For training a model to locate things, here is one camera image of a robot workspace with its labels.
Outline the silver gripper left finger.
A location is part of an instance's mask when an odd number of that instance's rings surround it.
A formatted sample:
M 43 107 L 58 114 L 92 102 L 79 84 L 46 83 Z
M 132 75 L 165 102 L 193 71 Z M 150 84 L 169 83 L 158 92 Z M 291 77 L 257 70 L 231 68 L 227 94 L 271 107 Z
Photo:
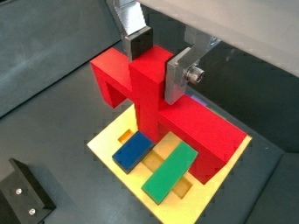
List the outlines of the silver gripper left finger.
M 146 24 L 142 5 L 136 0 L 106 1 L 122 33 L 127 57 L 135 60 L 154 46 L 154 30 Z

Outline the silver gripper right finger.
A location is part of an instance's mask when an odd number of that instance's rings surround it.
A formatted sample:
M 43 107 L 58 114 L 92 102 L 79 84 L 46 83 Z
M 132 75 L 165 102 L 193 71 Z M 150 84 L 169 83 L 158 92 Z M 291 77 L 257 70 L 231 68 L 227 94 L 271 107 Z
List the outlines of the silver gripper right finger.
M 166 63 L 165 100 L 174 104 L 183 96 L 187 83 L 198 84 L 205 71 L 199 62 L 221 40 L 191 26 L 186 26 L 185 41 L 191 44 Z

